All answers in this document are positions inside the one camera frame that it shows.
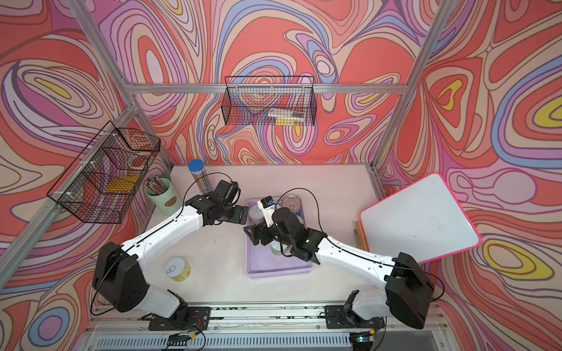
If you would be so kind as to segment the large blue label can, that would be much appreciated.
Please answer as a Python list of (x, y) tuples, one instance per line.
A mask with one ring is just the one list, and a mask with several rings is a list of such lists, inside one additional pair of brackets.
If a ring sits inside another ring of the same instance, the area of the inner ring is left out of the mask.
[(302, 213), (302, 203), (301, 199), (296, 195), (286, 195), (282, 198), (282, 207), (289, 209), (292, 213), (296, 215), (301, 215)]

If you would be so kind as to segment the silver pull-tab can front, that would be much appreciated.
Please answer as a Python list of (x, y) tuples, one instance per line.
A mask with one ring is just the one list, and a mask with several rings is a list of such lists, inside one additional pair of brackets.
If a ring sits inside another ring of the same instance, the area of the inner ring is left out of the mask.
[(264, 221), (263, 211), (258, 205), (254, 205), (250, 208), (248, 216), (253, 223), (260, 223)]

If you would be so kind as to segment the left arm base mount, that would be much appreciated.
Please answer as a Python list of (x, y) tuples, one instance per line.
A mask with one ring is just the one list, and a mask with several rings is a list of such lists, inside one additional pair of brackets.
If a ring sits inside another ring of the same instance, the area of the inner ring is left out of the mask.
[(210, 307), (190, 307), (179, 295), (172, 295), (179, 299), (178, 309), (169, 318), (149, 315), (148, 329), (150, 331), (206, 331), (210, 322)]

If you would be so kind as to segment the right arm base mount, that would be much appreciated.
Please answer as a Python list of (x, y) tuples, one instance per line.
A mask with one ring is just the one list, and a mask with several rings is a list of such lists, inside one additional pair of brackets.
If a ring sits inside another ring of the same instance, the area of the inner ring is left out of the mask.
[(353, 311), (353, 302), (359, 290), (353, 290), (343, 305), (326, 305), (323, 318), (328, 329), (368, 328), (379, 331), (386, 327), (383, 317), (373, 317), (366, 320)]

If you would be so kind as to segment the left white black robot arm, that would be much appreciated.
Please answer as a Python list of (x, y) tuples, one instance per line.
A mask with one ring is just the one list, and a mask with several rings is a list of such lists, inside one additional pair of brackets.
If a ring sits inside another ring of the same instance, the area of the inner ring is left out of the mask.
[(118, 312), (132, 310), (162, 318), (177, 315), (186, 303), (177, 294), (150, 285), (144, 272), (183, 238), (206, 226), (244, 225), (249, 208), (237, 201), (241, 190), (235, 181), (220, 181), (214, 190), (184, 200), (181, 209), (139, 236), (99, 251), (92, 286)]

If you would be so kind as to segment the purple plastic perforated basket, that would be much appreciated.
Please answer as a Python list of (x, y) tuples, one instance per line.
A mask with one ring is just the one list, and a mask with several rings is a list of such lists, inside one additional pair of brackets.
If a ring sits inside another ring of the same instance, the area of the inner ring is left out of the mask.
[[(257, 205), (260, 198), (250, 198), (247, 200), (247, 206), (251, 208)], [(249, 217), (247, 225), (254, 225)], [(314, 264), (304, 262), (295, 257), (276, 256), (267, 246), (253, 246), (247, 237), (246, 243), (246, 273), (252, 279), (288, 276), (300, 273), (310, 273), (314, 269)]]

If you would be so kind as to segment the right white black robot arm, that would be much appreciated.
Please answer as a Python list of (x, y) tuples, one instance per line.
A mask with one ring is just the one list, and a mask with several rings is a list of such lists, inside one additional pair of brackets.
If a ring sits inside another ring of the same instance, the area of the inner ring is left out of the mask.
[(293, 257), (319, 266), (333, 266), (376, 286), (373, 292), (349, 296), (352, 313), (367, 321), (391, 315), (402, 324), (423, 329), (435, 285), (409, 254), (381, 256), (342, 244), (321, 230), (306, 228), (287, 208), (275, 210), (270, 220), (244, 228), (253, 245), (278, 242)]

